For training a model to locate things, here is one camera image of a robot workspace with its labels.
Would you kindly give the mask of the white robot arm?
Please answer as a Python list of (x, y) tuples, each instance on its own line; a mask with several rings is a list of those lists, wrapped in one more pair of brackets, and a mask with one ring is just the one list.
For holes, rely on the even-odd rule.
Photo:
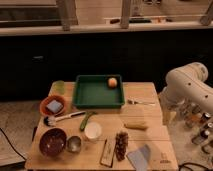
[(159, 94), (164, 125), (169, 124), (171, 112), (186, 100), (213, 114), (213, 88), (205, 83), (207, 78), (208, 69), (200, 62), (174, 68), (166, 74), (166, 86)]

